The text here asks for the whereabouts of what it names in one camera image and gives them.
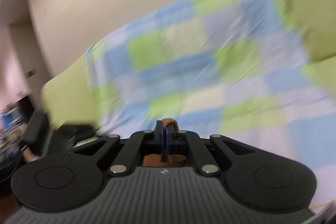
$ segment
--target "metal screw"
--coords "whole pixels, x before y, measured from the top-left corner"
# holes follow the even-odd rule
[[[124,173],[126,170],[127,170],[126,166],[122,164],[116,164],[110,167],[110,171],[115,174]]]
[[[213,164],[206,164],[202,166],[202,171],[205,173],[215,173],[218,171],[218,167]]]

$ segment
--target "black circular pad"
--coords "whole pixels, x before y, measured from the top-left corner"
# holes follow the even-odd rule
[[[39,171],[35,176],[38,185],[47,189],[63,188],[72,183],[75,174],[65,167],[48,167]]]
[[[285,168],[266,166],[255,171],[254,179],[261,186],[276,189],[290,185],[293,181],[293,175]]]
[[[233,197],[255,209],[290,212],[309,205],[316,179],[296,161],[258,151],[236,157],[225,185]]]
[[[102,184],[102,173],[92,157],[68,152],[23,165],[11,181],[12,191],[22,204],[46,213],[86,203]]]

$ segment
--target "bedsheet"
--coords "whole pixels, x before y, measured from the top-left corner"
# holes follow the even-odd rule
[[[318,179],[312,206],[336,190],[336,103],[306,70],[303,35],[277,0],[178,0],[85,53],[100,133],[127,138],[175,118],[298,160]]]

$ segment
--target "gray ribbed surface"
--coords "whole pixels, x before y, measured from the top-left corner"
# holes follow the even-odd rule
[[[90,203],[64,213],[42,214],[21,208],[6,224],[296,224],[313,214],[285,215],[253,211],[233,200],[216,178],[197,175],[192,167],[137,167],[124,178],[111,179]]]

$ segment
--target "small logo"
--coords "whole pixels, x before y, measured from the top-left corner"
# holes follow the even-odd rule
[[[163,174],[163,175],[165,175],[165,174],[169,173],[169,171],[167,169],[162,169],[160,171],[160,173]]]

